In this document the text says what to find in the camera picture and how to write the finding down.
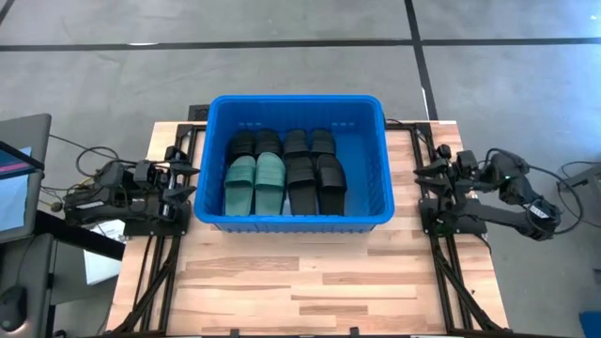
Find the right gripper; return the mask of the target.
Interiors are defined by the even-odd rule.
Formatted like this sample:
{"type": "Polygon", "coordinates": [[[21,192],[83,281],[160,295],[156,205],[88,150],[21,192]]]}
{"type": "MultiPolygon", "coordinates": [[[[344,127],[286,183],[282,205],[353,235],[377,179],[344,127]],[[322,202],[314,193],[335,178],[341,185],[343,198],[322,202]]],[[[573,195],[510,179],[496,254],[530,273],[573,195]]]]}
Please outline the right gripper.
{"type": "Polygon", "coordinates": [[[416,175],[422,176],[415,182],[438,196],[440,220],[454,226],[464,209],[464,194],[456,187],[457,172],[450,162],[452,151],[448,145],[442,144],[433,150],[432,155],[428,165],[414,170],[416,175]],[[439,178],[427,178],[438,174],[439,178]]]}

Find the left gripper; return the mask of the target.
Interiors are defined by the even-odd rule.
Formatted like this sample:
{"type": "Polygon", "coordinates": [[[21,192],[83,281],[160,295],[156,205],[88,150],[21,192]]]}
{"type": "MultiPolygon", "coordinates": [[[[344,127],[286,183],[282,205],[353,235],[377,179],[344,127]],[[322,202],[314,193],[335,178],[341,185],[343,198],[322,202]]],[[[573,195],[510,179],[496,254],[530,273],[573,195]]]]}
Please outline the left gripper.
{"type": "Polygon", "coordinates": [[[194,168],[188,155],[176,146],[166,148],[166,162],[169,166],[160,171],[158,193],[162,205],[161,217],[173,220],[176,207],[187,202],[188,197],[196,191],[194,186],[181,186],[178,176],[191,177],[197,175],[200,170],[194,168]]]}

